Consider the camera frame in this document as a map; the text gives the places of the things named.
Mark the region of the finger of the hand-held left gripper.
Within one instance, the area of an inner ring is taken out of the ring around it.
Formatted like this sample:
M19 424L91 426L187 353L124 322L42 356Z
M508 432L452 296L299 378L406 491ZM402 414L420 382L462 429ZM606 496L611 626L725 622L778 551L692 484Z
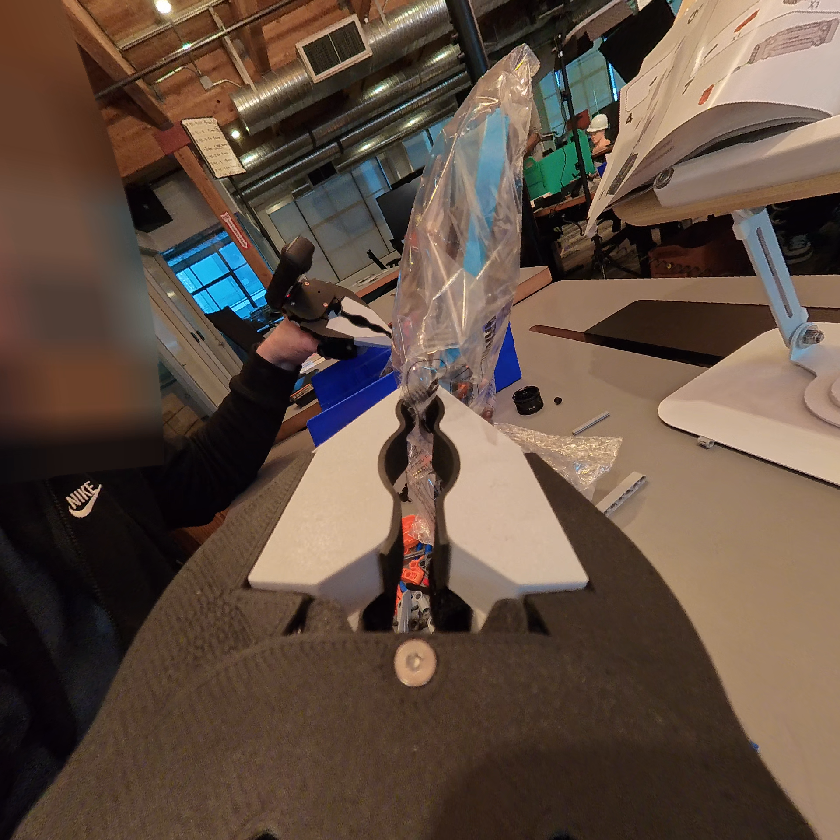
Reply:
M391 345L392 331L377 317L333 317L323 321L325 350L389 348Z
M331 330L350 339L390 339L392 331L364 301L342 297L331 309Z

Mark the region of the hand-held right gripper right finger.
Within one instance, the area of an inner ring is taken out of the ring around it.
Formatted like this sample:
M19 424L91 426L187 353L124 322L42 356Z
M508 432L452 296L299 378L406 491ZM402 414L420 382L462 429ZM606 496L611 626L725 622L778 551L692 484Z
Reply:
M438 481L429 571L436 631L481 627L504 600L584 589L588 577L529 458L484 419L439 391L427 409Z

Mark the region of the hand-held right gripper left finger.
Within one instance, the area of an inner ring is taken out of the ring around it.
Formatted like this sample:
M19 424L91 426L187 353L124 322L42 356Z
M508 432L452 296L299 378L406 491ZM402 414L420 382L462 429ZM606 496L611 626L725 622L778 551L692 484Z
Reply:
M399 394L318 446L248 575L258 591L335 601L369 630L392 631L403 565L402 511L385 468L405 451Z

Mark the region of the blue labelled plastic bin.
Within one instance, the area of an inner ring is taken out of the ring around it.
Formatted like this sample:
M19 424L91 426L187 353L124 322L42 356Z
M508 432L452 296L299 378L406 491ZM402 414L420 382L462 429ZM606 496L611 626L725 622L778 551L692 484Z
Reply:
M316 447L398 389L396 374L385 372L390 357L390 349L370 348L312 377L320 413L308 430Z

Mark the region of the pile of small building pieces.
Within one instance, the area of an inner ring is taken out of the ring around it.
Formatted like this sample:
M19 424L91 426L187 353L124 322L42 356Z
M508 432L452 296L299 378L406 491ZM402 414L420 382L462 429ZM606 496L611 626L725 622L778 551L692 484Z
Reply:
M402 518L403 564L395 593L393 629L398 633L432 634L429 569L432 545L421 540L425 526L415 523L416 515Z

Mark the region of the clear bag with blue parts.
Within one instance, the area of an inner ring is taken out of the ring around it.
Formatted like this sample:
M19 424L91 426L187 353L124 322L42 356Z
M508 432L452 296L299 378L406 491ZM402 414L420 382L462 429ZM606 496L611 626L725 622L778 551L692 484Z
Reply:
M438 135L406 231L391 364L419 421L448 392L494 424L496 367L520 278L522 167L539 60L519 45Z

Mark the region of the person's left hand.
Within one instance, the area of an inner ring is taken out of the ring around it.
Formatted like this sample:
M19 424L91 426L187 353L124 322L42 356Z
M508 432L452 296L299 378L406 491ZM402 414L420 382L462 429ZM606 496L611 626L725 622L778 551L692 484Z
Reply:
M294 372L313 356L319 340L301 329L294 321L284 319L256 347L257 354L275 367Z

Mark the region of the bubble wrap bag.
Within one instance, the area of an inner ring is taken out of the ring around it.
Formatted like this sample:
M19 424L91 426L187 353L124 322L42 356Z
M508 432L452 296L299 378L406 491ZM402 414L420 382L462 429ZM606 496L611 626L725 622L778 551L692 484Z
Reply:
M623 443L622 437L557 436L507 423L495 428L523 453L540 457L589 501L598 480L613 467Z

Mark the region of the light grey long beam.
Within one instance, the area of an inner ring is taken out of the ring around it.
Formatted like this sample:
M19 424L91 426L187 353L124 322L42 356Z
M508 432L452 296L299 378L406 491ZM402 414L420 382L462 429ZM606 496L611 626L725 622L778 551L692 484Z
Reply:
M633 472L603 499L597 502L595 506L607 517L611 517L617 509L644 487L646 483L647 477L644 474Z

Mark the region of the white paper notice board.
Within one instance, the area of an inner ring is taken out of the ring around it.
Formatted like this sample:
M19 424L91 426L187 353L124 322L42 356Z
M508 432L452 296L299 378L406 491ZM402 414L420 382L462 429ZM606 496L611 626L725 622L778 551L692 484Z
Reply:
M228 138L214 117L182 120L182 127L216 179L246 173Z

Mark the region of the green plastic bin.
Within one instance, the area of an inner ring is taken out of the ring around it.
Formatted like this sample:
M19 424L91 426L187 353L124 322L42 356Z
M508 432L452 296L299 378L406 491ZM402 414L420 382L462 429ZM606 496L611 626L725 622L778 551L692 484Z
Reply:
M587 175L595 174L591 146L585 130L578 129L568 143L544 154L537 161L527 155L523 162L523 180L531 200L545 195L561 193L569 184L581 177L578 151L583 155L583 166Z

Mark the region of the person's black jacket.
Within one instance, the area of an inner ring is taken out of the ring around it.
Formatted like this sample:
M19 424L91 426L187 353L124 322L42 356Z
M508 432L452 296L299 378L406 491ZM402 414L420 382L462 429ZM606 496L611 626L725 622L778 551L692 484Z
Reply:
M2 838L87 734L183 562L136 471L2 485Z

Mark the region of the white vent grille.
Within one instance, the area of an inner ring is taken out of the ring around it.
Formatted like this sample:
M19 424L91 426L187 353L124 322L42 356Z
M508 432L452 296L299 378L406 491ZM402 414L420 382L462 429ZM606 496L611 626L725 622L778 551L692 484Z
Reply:
M325 81L373 57L357 14L297 42L296 53L313 83Z

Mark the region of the white and wood book stand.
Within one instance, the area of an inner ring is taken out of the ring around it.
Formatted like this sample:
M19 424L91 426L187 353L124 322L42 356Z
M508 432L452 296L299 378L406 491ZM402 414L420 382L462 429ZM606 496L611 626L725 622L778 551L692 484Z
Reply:
M801 305L766 206L838 192L839 117L739 143L663 171L616 202L652 226L730 214L778 331L761 334L664 399L667 425L839 484L839 326Z

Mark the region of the black light stand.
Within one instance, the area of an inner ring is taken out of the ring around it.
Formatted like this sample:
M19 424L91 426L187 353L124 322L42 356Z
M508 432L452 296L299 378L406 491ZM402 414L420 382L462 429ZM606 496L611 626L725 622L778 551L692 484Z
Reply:
M581 184L583 197L584 197L584 204L586 211L588 212L592 207L592 194L590 191L590 181L589 176L585 167L585 158L582 151L581 146L581 138L579 136L579 121L576 116L576 111L574 110L574 100L572 97L571 91L571 84L568 77L568 71L566 69L565 59L564 59L564 48L562 46L562 39L559 35L555 36L554 38L554 48L556 51L556 62L555 68L560 70L560 74L563 79L563 90L561 93L561 99L565 102L568 112L569 112L569 119L571 121L571 128L570 128L570 135L573 139L574 148L577 157L577 169L579 171L579 178L578 181ZM624 275L629 277L641 277L641 275L627 267L622 266L618 263L610 253L605 250L602 238L599 234L594 234L591 237L591 241L593 243L593 256L591 260L591 268L594 271L598 269L602 273L602 277L606 279L606 269L608 267L612 267L615 270L622 272Z

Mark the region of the white instruction booklet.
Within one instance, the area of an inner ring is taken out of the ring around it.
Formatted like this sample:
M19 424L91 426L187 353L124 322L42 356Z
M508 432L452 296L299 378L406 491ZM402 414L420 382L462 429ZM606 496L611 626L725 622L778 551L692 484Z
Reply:
M621 90L596 221L671 166L761 130L839 110L839 3L694 2Z

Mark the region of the silver air duct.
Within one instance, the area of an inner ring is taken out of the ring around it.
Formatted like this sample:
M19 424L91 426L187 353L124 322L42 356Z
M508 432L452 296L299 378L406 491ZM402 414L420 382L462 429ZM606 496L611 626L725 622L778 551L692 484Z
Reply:
M313 81L303 61L296 58L270 72L255 89L231 93L230 100L245 130L253 135L390 66L450 29L445 1L409 3L397 8L386 23L375 20L367 26L371 57L320 81Z

